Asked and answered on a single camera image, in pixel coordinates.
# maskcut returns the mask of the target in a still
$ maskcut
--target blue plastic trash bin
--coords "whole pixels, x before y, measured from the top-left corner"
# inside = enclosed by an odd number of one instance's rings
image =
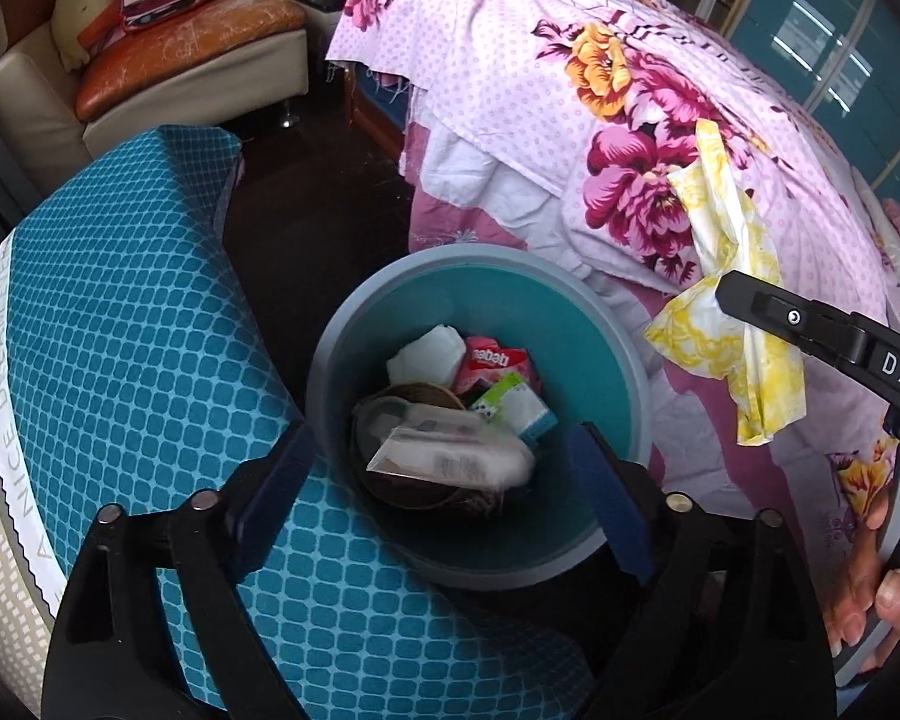
[[[328,460],[349,475],[352,410],[386,386],[386,360],[437,324],[526,348],[560,427],[541,442],[530,488],[490,520],[447,520],[383,504],[351,487],[382,533],[431,581],[513,589],[550,579],[604,543],[564,457],[566,429],[594,422],[625,459],[650,459],[646,374],[610,308],[580,280],[523,251],[447,245],[371,276],[330,320],[314,354],[307,419]]]

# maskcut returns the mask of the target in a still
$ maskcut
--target white tissue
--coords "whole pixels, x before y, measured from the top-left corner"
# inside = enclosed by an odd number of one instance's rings
[[[464,354],[466,344],[460,333],[439,324],[387,360],[386,373],[391,384],[428,382],[448,388],[457,376]]]
[[[415,403],[367,471],[471,490],[525,485],[533,453],[510,430],[480,415]]]

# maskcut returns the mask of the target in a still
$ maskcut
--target cream leather sofa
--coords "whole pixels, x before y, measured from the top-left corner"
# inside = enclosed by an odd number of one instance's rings
[[[0,134],[44,194],[157,124],[219,124],[307,92],[292,0],[207,2],[125,37],[82,76],[50,36],[54,2],[0,0]]]

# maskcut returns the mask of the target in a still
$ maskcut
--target bed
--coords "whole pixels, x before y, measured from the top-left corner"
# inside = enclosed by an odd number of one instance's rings
[[[394,162],[400,158],[410,113],[410,84],[356,65],[343,71],[346,119]]]
[[[900,331],[900,238],[826,132],[665,0],[347,0],[328,59],[351,88],[409,84],[410,249],[509,245],[590,285],[650,376],[656,480],[722,514],[779,509],[825,593],[893,472],[885,402],[807,360],[806,417],[741,446],[727,384],[664,360],[643,332],[701,277],[666,180],[696,159],[698,119],[717,122],[784,286]]]

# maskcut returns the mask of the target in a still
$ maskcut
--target orange flower print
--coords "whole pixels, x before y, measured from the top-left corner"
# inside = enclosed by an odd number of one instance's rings
[[[837,470],[837,479],[847,497],[847,503],[857,517],[864,517],[876,493],[883,490],[893,472],[893,457],[898,441],[890,437],[880,439],[874,445],[871,460],[858,456]]]
[[[751,142],[751,146],[756,146],[760,151],[763,151],[768,156],[770,155],[770,147],[767,146],[767,142],[755,132],[751,134],[748,140]]]
[[[620,41],[602,25],[588,23],[577,35],[564,70],[577,97],[601,119],[612,119],[624,107],[631,74]]]

